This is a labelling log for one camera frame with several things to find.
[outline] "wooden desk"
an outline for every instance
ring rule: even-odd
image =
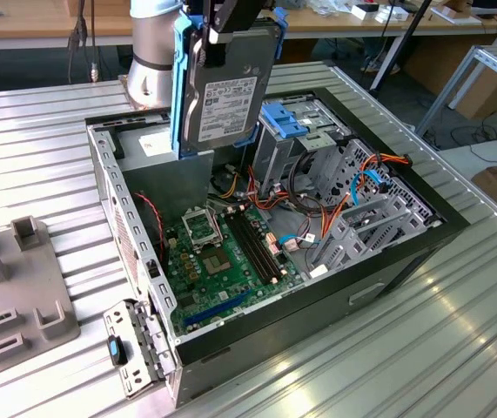
[[[0,0],[0,49],[66,47],[76,19],[69,17],[63,0]],[[350,14],[322,17],[310,9],[290,10],[288,39],[324,37],[378,37],[384,24],[375,20],[362,22]],[[406,22],[391,23],[386,31],[400,37],[408,28]],[[129,17],[96,18],[96,40],[99,45],[131,44]],[[426,19],[415,31],[416,36],[470,35],[497,33],[497,23],[486,21],[478,26],[457,26],[441,17]]]

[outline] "metal shelf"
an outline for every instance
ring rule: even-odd
[[[426,133],[426,131],[430,127],[430,124],[432,123],[432,119],[435,117],[438,111],[440,111],[441,107],[446,104],[449,95],[452,94],[457,84],[468,73],[469,69],[475,61],[478,61],[480,64],[483,64],[486,67],[491,68],[492,70],[497,72],[497,46],[473,46],[471,48],[471,50],[465,56],[465,59],[463,59],[459,67],[457,67],[457,70],[455,70],[455,73],[451,76],[446,86],[441,91],[440,95],[433,102],[432,107],[430,107],[425,117],[420,121],[418,127],[416,128],[416,133],[418,135],[422,136]],[[452,109],[457,107],[457,104],[467,94],[475,79],[476,77],[471,76],[463,84],[463,86],[460,88],[459,92],[453,99],[452,103],[450,104],[450,107]]]

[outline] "computer chassis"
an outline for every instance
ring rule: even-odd
[[[340,192],[332,192],[335,185],[342,186],[340,180],[346,182],[360,175],[353,168],[341,173],[342,161],[352,159],[353,165],[361,164],[373,154],[394,152],[325,89],[268,97],[265,103],[279,101],[286,106],[287,115],[294,116],[298,129],[297,111],[288,111],[288,107],[305,99],[321,104],[319,117],[335,124],[327,135],[323,130],[319,132],[319,146],[312,142],[304,146],[296,136],[290,136],[291,143],[287,144],[287,138],[280,138],[281,126],[263,111],[256,144],[249,145],[252,152],[245,152],[243,160],[253,155],[260,193],[267,195],[267,188],[284,186],[289,167],[301,153],[311,150],[319,165],[307,167],[299,175],[299,183],[324,204],[336,205],[349,191],[347,183],[345,192],[343,187],[338,187]],[[111,357],[119,367],[128,396],[165,381],[180,406],[392,291],[468,226],[410,165],[376,165],[376,172],[388,180],[389,190],[380,191],[373,182],[365,183],[367,192],[364,187],[359,189],[362,205],[346,208],[333,220],[330,232],[313,249],[308,266],[304,257],[288,254],[300,271],[301,284],[178,335],[171,323],[178,298],[134,196],[143,192],[155,201],[163,193],[165,198],[156,205],[168,219],[180,219],[187,208],[205,207],[214,151],[186,159],[164,152],[148,155],[138,146],[138,134],[129,135],[155,131],[164,136],[168,124],[169,110],[86,120],[100,199],[137,298],[121,302],[104,316]],[[277,162],[280,155],[283,160]],[[278,168],[269,173],[273,164]],[[184,197],[171,198],[174,191],[170,189],[177,187],[187,191],[187,201]],[[282,233],[293,225],[286,213],[275,208],[261,211],[261,216],[270,231]],[[420,233],[413,231],[417,226]]]

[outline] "aluminum work table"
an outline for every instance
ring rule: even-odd
[[[467,55],[463,58],[463,61],[460,63],[459,67],[455,70],[455,73],[451,76],[449,81],[447,81],[447,84],[441,91],[440,95],[436,98],[424,118],[420,121],[420,124],[416,128],[417,134],[424,135],[426,133],[432,123],[432,119],[445,105],[447,99],[453,93],[453,89],[455,89],[461,79],[466,76],[470,70],[470,67],[476,62],[478,62],[476,67],[471,71],[465,83],[455,94],[453,100],[448,105],[449,108],[455,109],[455,107],[457,107],[485,66],[497,72],[497,46],[473,46],[470,49]]]
[[[348,76],[276,67],[268,92],[323,86],[471,222],[404,286],[173,416],[497,416],[497,206]],[[127,401],[101,313],[131,297],[98,202],[84,118],[130,110],[119,82],[0,92],[0,227],[32,214],[56,249],[81,335],[0,373],[0,416],[172,413]]]

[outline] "motherboard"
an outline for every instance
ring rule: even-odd
[[[206,237],[207,245],[199,246]],[[279,250],[258,210],[189,211],[165,230],[168,280],[178,301],[171,315],[177,335],[219,322],[243,308],[303,282],[288,254]]]

